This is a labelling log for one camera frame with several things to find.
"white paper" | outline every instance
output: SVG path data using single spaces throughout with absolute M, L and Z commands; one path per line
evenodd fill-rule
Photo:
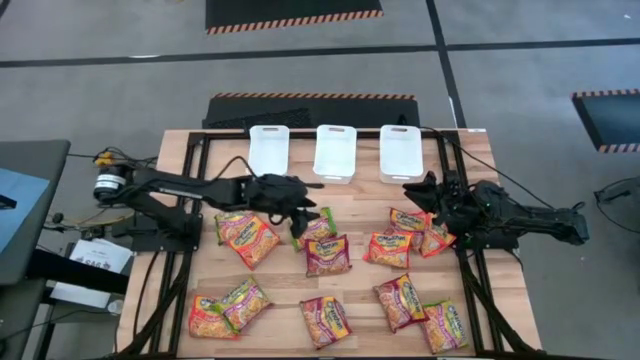
M 120 273 L 131 254 L 131 250 L 104 239 L 78 240 L 70 259 Z M 51 297 L 76 304 L 104 308 L 107 306 L 110 294 L 59 282 L 53 288 Z

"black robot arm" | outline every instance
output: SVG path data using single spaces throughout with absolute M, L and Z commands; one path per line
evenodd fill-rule
M 474 275 L 466 249 L 513 250 L 518 247 L 518 237 L 530 232 L 548 234 L 573 245 L 584 244 L 589 234 L 584 216 L 578 213 L 581 205 L 568 209 L 524 206 L 490 181 L 462 188 L 455 171 L 445 173 L 440 184 L 436 183 L 435 174 L 429 172 L 423 182 L 403 187 L 405 195 L 422 210 L 437 214 L 436 225 L 446 224 L 448 231 L 456 235 L 455 250 L 460 259 L 462 280 L 482 303 L 513 351 L 531 354 L 531 358 L 536 359 L 549 358 L 527 345 L 509 325 Z
M 490 181 L 479 181 L 462 189 L 456 172 L 436 184 L 429 172 L 425 180 L 405 184 L 405 195 L 422 210 L 438 214 L 437 225 L 445 223 L 458 238 L 467 236 L 474 246 L 511 250 L 526 233 L 553 236 L 573 245 L 589 239 L 581 205 L 566 209 L 524 206 L 509 197 L 504 188 Z
M 305 184 L 297 177 L 278 175 L 200 180 L 150 168 L 115 165 L 101 171 L 94 197 L 105 206 L 126 205 L 152 218 L 164 232 L 177 237 L 193 232 L 197 214 L 166 206 L 150 193 L 202 200 L 222 211 L 263 212 L 269 214 L 270 220 L 279 216 L 279 222 L 291 218 L 291 231 L 294 236 L 300 236 L 307 222 L 319 217 L 306 210 L 316 206 L 306 198 L 307 187 L 321 188 L 322 185 Z

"blue folder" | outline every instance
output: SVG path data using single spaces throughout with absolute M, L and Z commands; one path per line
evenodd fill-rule
M 0 194 L 17 202 L 15 209 L 0 210 L 0 252 L 7 247 L 48 185 L 47 179 L 0 169 Z

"noodle package label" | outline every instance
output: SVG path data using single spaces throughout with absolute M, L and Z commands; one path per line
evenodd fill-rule
M 216 222 L 218 245 L 233 241 L 247 226 L 254 215 L 248 211 L 222 212 L 213 218 Z
M 334 297 L 301 301 L 300 308 L 316 349 L 331 345 L 352 332 L 342 305 Z
M 412 237 L 413 234 L 410 232 L 396 232 L 388 235 L 373 233 L 369 242 L 369 252 L 364 254 L 362 259 L 406 269 L 409 267 L 409 248 Z
M 407 325 L 427 320 L 422 303 L 418 299 L 418 293 L 409 280 L 409 274 L 404 274 L 380 286 L 374 286 L 373 290 L 382 303 L 389 320 L 389 327 L 394 334 Z
M 267 295 L 250 277 L 213 305 L 213 309 L 224 315 L 235 331 L 240 331 L 269 305 Z
M 236 339 L 227 319 L 213 310 L 217 300 L 196 295 L 189 314 L 189 334 L 193 337 Z
M 420 254 L 425 258 L 439 254 L 456 239 L 455 235 L 449 233 L 447 224 L 443 223 L 442 225 L 435 225 L 433 224 L 435 214 L 429 213 L 428 215 L 430 217 L 429 226 L 427 226 L 427 229 L 425 230 L 424 241 L 420 246 Z
M 306 243 L 307 276 L 340 274 L 351 269 L 347 236 Z
M 333 222 L 331 209 L 322 208 L 320 209 L 320 217 L 309 221 L 304 233 L 299 238 L 294 238 L 291 244 L 296 251 L 300 251 L 305 249 L 307 241 L 324 240 L 336 235 L 336 224 Z
M 240 255 L 249 269 L 254 270 L 279 242 L 278 235 L 260 218 L 253 216 L 236 238 L 229 242 L 229 246 Z
M 411 247 L 420 251 L 422 241 L 424 240 L 424 231 L 430 222 L 430 217 L 424 211 L 416 213 L 406 213 L 397 209 L 391 209 L 390 230 L 392 231 L 408 231 L 413 233 L 411 239 Z
M 462 322 L 451 301 L 424 305 L 424 311 L 429 320 L 423 323 L 423 330 L 432 353 L 438 354 L 468 344 Z

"wooden board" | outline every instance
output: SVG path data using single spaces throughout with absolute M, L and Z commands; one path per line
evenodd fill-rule
M 188 131 L 167 131 L 164 136 L 158 168 L 180 173 Z M 460 131 L 462 145 L 483 161 L 493 164 L 493 157 L 485 132 Z M 212 143 L 207 166 L 207 178 L 214 177 L 235 155 L 248 155 L 248 141 L 216 140 Z M 314 181 L 312 166 L 315 151 L 313 140 L 291 140 L 289 174 L 305 181 Z M 423 141 L 424 167 L 440 176 L 440 164 L 436 142 Z M 320 206 L 330 206 L 334 213 L 338 232 L 347 234 L 353 269 L 342 275 L 306 278 L 306 262 L 303 254 L 296 254 L 290 244 L 288 228 L 275 227 L 280 234 L 279 245 L 256 269 L 251 272 L 237 254 L 228 247 L 219 247 L 212 222 L 217 212 L 204 206 L 205 230 L 200 249 L 194 254 L 189 278 L 189 288 L 179 342 L 179 357 L 227 357 L 227 356 L 428 356 L 429 347 L 418 326 L 409 326 L 391 333 L 382 307 L 375 298 L 372 286 L 402 275 L 405 271 L 373 265 L 362 260 L 371 232 L 383 231 L 388 225 L 389 207 L 406 211 L 417 210 L 407 200 L 398 185 L 387 185 L 378 178 L 378 141 L 359 140 L 357 171 L 349 185 L 329 185 L 322 190 L 311 190 L 309 197 Z M 466 157 L 465 164 L 471 183 L 488 179 L 497 181 L 495 172 Z M 225 177 L 243 175 L 240 163 L 233 164 Z M 167 203 L 174 199 L 161 196 Z M 534 347 L 540 342 L 529 304 L 526 285 L 520 265 L 503 251 L 486 252 L 488 270 L 497 306 L 516 331 Z M 121 347 L 131 342 L 132 324 L 138 303 L 144 274 L 151 255 L 138 255 L 133 264 L 129 288 L 118 330 Z M 444 299 L 455 302 L 462 321 L 469 332 L 469 320 L 462 290 L 460 271 L 455 255 L 446 251 L 438 256 L 423 259 L 411 255 L 410 277 L 423 303 Z M 151 272 L 147 290 L 141 305 L 139 328 L 155 308 L 162 276 L 164 255 L 160 255 Z M 196 294 L 221 297 L 253 275 L 275 303 L 243 331 L 238 341 L 196 339 L 188 334 L 187 318 L 191 302 Z M 354 333 L 320 351 L 313 348 L 298 302 L 318 296 L 335 296 L 347 313 Z M 484 343 L 491 348 L 486 316 L 478 303 L 483 327 Z M 173 309 L 167 312 L 167 319 Z M 167 348 L 170 327 L 162 331 L 161 350 Z M 450 355 L 472 354 L 473 347 L 461 349 Z

